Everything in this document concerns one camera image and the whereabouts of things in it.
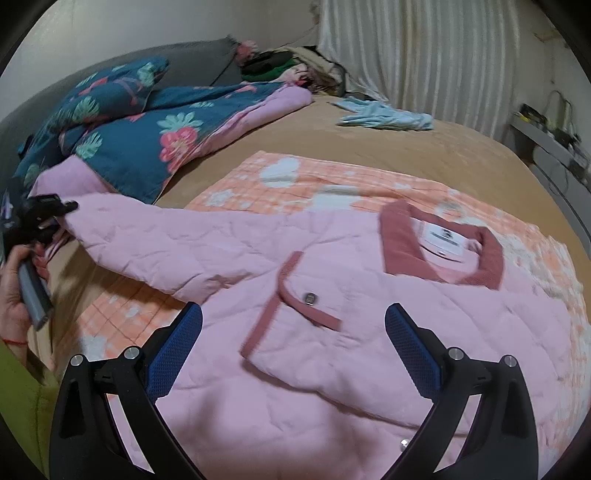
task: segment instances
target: pile of clothes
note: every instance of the pile of clothes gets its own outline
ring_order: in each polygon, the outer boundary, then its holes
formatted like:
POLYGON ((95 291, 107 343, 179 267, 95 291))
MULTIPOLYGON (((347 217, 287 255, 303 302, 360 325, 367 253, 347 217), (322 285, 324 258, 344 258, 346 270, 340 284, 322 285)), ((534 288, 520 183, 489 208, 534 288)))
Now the pile of clothes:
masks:
POLYGON ((254 42, 238 48, 236 61, 247 82, 293 82, 312 93, 345 94, 345 70, 322 57, 315 47, 280 47, 260 52, 254 42))

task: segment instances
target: hand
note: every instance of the hand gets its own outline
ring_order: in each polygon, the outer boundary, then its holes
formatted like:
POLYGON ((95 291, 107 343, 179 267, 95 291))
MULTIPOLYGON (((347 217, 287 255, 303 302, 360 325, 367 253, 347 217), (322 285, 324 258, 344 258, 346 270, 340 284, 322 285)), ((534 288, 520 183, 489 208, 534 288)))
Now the hand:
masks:
MULTIPOLYGON (((40 244, 33 249, 33 265, 39 276, 49 280, 47 261, 40 244)), ((21 288, 18 283, 18 267, 31 255, 31 248, 23 245, 14 247, 0 273, 0 338, 14 342, 26 342, 27 332, 31 327, 31 318, 27 307, 22 302, 21 288)))

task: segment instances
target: jacket sleeve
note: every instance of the jacket sleeve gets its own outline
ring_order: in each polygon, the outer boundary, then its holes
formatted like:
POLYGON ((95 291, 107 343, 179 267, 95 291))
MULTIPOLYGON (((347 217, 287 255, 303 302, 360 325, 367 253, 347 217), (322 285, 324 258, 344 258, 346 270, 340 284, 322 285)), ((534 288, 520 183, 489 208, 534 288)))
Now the jacket sleeve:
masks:
POLYGON ((75 200, 79 208, 63 226, 100 266, 197 303, 272 271, 326 231, 326 222, 310 212, 161 209, 117 194, 75 200))

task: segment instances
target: dark pink collar trim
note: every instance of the dark pink collar trim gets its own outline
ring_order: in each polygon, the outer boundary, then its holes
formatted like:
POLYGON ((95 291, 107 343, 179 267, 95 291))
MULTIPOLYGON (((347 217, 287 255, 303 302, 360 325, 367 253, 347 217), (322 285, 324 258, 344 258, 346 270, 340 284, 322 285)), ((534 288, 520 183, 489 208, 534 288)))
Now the dark pink collar trim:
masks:
POLYGON ((384 249, 386 273, 411 275, 445 283, 425 260, 414 233, 411 218, 434 223, 479 241, 482 245, 482 252, 480 253, 478 270, 457 283, 482 285, 492 290, 499 289, 504 268, 503 249, 488 228, 448 222, 437 215, 425 213, 403 200, 387 204, 379 215, 379 232, 384 249))

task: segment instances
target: metal screw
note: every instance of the metal screw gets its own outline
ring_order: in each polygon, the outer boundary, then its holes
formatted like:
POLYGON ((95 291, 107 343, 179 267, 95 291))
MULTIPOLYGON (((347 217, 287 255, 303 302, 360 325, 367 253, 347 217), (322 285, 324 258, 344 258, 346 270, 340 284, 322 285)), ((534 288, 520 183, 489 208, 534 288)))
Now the metal screw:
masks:
POLYGON ((513 355, 506 355, 503 361, 505 362, 505 365, 508 367, 517 366, 517 359, 513 355))
POLYGON ((84 357, 82 355, 74 355, 70 360, 70 365, 73 367, 77 367, 84 361, 84 357))
POLYGON ((447 353, 454 360, 461 360, 462 358, 464 358, 464 352, 462 352, 462 350, 460 350, 459 348, 450 348, 447 353))
POLYGON ((133 360, 139 355, 139 348, 136 346, 130 346, 123 354, 127 360, 133 360))

